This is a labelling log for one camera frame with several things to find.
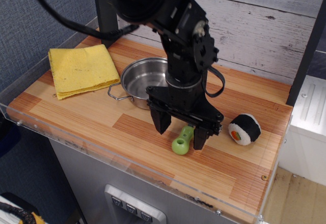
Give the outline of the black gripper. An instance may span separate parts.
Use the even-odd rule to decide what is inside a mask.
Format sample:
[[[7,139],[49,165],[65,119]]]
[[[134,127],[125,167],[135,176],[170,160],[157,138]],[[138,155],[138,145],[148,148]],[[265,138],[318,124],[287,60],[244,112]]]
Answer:
[[[211,135],[222,130],[224,116],[207,98],[206,81],[199,81],[190,88],[167,87],[146,88],[147,103],[156,130],[163,134],[176,117],[195,126],[194,149],[202,150]]]

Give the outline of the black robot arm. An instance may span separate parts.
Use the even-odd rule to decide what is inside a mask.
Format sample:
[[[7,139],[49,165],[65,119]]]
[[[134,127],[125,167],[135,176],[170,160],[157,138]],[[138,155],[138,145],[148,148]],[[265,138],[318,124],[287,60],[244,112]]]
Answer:
[[[209,34],[205,11],[195,0],[110,0],[116,13],[134,25],[146,25],[160,35],[167,55],[165,87],[147,87],[148,105],[156,130],[164,133],[176,117],[194,126],[194,148],[219,134],[223,115],[208,102],[207,74],[220,80],[213,67],[218,49]]]

